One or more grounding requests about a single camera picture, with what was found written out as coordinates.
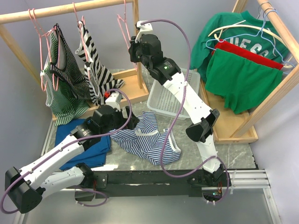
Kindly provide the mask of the pink hanger with blue top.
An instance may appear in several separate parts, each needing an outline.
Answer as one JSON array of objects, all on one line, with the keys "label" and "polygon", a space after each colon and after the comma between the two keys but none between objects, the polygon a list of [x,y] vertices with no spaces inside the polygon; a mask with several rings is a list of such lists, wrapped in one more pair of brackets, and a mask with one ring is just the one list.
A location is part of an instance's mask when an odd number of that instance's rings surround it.
[{"label": "pink hanger with blue top", "polygon": [[130,41],[130,33],[128,29],[128,24],[127,24],[127,17],[126,17],[126,0],[123,0],[124,4],[124,14],[123,17],[121,17],[119,14],[117,14],[117,22],[119,25],[119,28],[121,30],[123,39],[126,43],[127,50],[129,50],[129,41]]}]

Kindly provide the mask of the blue white striped tank top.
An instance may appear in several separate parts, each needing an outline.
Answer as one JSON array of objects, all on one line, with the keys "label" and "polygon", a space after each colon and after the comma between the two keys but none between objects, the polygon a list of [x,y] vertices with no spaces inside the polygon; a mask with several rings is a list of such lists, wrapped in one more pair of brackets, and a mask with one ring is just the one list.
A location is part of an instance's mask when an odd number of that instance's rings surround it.
[{"label": "blue white striped tank top", "polygon": [[137,117],[139,122],[132,130],[122,129],[110,137],[126,152],[148,160],[151,164],[160,165],[160,154],[163,143],[166,145],[162,162],[164,165],[180,159],[181,149],[177,146],[174,135],[169,129],[162,133],[158,130],[158,123],[153,112],[142,112]]}]

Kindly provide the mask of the green striped tank top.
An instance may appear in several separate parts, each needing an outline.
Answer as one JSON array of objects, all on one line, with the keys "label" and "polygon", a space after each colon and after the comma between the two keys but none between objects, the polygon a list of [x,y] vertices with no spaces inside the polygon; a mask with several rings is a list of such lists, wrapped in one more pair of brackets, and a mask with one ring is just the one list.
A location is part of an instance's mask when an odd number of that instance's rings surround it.
[{"label": "green striped tank top", "polygon": [[[46,105],[56,117],[55,125],[66,125],[73,119],[82,116],[88,109],[88,100],[91,99],[85,75],[80,71],[74,54],[70,50],[59,24],[57,34],[50,35],[50,50],[53,63],[48,61],[45,74],[50,85],[46,89]],[[59,46],[60,59],[57,62],[57,50]],[[59,88],[54,91],[52,86],[52,73],[59,78]]]}]

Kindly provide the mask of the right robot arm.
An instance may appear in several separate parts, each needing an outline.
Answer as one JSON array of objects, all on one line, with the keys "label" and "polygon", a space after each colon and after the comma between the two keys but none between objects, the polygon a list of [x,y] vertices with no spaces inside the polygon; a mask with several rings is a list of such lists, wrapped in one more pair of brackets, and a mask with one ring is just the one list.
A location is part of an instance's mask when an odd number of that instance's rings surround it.
[{"label": "right robot arm", "polygon": [[175,98],[183,103],[192,124],[186,129],[186,134],[196,142],[203,165],[202,180],[208,186],[215,186],[224,175],[224,167],[216,159],[217,151],[214,145],[213,126],[220,113],[206,105],[193,88],[185,81],[185,76],[178,65],[170,58],[164,57],[161,42],[153,34],[132,36],[129,47],[130,60],[141,63],[149,74]]}]

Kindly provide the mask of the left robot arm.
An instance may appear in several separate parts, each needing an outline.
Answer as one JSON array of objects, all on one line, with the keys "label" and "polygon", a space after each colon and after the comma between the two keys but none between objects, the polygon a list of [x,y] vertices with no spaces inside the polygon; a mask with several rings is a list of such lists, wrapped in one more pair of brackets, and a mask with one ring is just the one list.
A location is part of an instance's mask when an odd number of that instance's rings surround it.
[{"label": "left robot arm", "polygon": [[5,173],[5,194],[21,214],[33,210],[43,199],[68,187],[93,187],[93,171],[83,162],[55,174],[60,167],[90,149],[109,133],[134,129],[139,119],[131,106],[126,106],[127,118],[121,109],[100,106],[93,115],[77,125],[70,133],[38,160],[21,169],[11,167]]}]

